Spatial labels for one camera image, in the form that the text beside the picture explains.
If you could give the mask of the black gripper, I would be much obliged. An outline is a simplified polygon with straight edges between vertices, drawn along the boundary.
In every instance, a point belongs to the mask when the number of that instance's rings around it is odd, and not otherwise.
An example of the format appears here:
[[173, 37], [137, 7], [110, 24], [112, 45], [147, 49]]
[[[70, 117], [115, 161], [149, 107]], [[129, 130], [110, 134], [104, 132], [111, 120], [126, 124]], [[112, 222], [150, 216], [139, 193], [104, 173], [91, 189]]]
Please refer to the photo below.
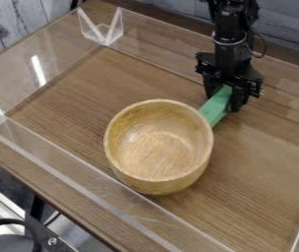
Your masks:
[[252, 59], [256, 36], [246, 33], [242, 39], [229, 40], [213, 36], [214, 52], [195, 53], [195, 72], [203, 77], [207, 98], [213, 98], [223, 85], [233, 88], [230, 110], [238, 112], [249, 102], [250, 95], [262, 95], [264, 77]]

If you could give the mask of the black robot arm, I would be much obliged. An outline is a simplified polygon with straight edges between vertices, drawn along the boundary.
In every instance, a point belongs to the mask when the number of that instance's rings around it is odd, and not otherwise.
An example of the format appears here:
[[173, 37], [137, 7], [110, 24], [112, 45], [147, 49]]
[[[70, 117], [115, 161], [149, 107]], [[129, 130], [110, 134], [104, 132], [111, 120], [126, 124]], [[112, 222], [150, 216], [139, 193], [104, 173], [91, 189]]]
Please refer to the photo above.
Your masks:
[[252, 96], [261, 97], [264, 76], [254, 68], [256, 36], [260, 18], [257, 0], [199, 0], [209, 5], [214, 31], [214, 51], [195, 53], [195, 72], [202, 75], [206, 95], [213, 98], [223, 86], [233, 89], [229, 109], [238, 112]]

